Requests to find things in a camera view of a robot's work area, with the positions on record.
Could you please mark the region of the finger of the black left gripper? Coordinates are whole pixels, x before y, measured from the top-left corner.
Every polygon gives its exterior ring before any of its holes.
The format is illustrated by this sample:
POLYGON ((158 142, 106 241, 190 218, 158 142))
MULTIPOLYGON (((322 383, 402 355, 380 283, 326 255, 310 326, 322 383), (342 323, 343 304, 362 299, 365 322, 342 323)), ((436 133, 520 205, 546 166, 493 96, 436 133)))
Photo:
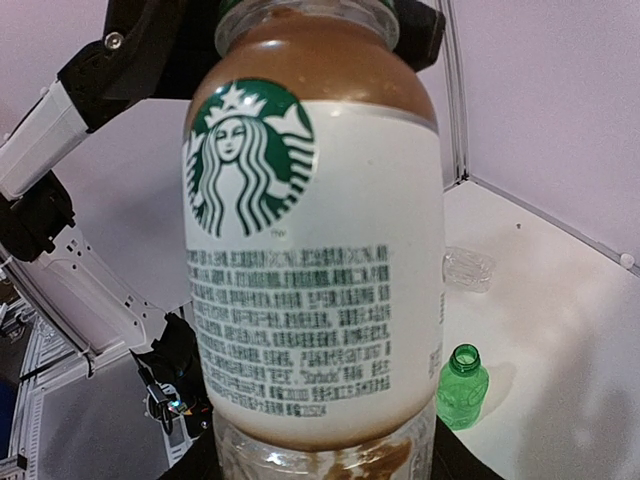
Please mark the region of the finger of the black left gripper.
POLYGON ((413 71, 433 66, 446 30, 443 12, 417 0, 394 2, 400 36, 394 53, 413 71))

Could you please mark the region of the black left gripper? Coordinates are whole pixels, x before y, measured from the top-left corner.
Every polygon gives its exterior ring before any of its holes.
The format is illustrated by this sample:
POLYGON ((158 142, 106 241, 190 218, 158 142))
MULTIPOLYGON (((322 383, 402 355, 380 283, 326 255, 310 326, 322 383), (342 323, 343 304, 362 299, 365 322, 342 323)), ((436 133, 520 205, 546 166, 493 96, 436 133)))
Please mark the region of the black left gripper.
POLYGON ((189 100, 220 60, 218 1, 110 1, 104 34, 123 36, 110 54, 106 99, 189 100))

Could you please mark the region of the coffee bottle with dark cap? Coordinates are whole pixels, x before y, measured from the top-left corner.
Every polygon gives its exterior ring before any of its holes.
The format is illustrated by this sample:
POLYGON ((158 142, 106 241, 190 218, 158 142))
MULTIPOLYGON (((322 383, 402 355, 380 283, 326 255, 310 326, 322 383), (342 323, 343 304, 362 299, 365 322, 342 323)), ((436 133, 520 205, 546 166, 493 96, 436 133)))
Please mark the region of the coffee bottle with dark cap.
POLYGON ((225 1, 184 126, 189 287, 228 479, 426 479, 444 222, 390 1, 225 1))

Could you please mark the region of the white blue bottle cap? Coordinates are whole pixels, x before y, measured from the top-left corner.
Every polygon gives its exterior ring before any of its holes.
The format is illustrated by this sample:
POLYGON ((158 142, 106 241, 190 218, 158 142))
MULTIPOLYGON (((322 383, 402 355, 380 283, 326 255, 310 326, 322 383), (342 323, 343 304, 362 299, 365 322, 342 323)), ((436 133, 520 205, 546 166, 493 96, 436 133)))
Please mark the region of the white blue bottle cap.
POLYGON ((620 265, 625 269, 631 269, 635 264, 635 258, 629 253, 623 253, 619 259, 620 265))

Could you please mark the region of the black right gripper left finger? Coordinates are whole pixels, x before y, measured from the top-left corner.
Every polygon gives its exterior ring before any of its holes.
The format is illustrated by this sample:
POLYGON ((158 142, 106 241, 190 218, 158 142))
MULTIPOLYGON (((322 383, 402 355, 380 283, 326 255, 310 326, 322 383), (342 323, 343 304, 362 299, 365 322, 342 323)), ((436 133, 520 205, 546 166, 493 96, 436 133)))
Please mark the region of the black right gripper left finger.
POLYGON ((183 457, 159 479, 222 480, 223 473, 215 446, 213 426, 210 425, 183 457))

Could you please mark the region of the green plastic bottle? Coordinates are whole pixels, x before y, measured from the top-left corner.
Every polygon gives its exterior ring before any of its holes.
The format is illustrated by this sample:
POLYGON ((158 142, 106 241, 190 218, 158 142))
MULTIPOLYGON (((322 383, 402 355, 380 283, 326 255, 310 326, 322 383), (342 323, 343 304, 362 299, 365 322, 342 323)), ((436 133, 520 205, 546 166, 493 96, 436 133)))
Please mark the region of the green plastic bottle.
POLYGON ((452 431, 468 429, 478 420, 489 389, 489 373, 478 349, 460 344, 440 372, 437 415, 452 431))

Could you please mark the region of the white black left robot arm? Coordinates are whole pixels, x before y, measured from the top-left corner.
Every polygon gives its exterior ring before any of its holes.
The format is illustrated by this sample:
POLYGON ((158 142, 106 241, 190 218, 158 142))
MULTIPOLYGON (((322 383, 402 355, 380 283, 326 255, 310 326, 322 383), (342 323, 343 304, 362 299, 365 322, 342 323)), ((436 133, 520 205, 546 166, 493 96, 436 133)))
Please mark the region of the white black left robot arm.
MULTIPOLYGON (((28 168, 26 190, 1 198, 1 244, 35 263, 62 253, 64 234, 86 199, 72 197, 54 165, 87 135, 147 99, 186 100, 219 60, 213 43, 215 1, 112 1, 103 38, 82 48, 10 134, 3 166, 28 168)), ((116 312, 100 309, 98 325, 126 323, 146 331, 131 350, 150 395, 181 408, 203 400, 195 334, 185 320, 118 297, 116 312)))

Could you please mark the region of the clear plastic bottle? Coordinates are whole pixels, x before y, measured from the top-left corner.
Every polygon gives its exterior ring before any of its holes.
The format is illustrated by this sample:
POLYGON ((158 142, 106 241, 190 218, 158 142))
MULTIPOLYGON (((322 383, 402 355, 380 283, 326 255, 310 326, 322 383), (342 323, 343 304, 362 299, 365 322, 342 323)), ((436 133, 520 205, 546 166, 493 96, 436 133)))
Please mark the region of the clear plastic bottle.
POLYGON ((478 294, 491 288, 495 268, 491 256, 460 247, 447 247, 443 258, 445 284, 478 294))

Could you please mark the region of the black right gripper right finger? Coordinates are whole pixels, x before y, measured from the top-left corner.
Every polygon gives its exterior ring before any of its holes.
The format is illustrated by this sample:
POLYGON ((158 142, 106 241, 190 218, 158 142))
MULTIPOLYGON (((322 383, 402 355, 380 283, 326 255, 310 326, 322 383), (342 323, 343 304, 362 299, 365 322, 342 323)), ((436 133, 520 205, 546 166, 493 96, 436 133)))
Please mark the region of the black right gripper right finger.
POLYGON ((432 479, 500 480, 500 476, 474 456, 449 427, 436 417, 432 479))

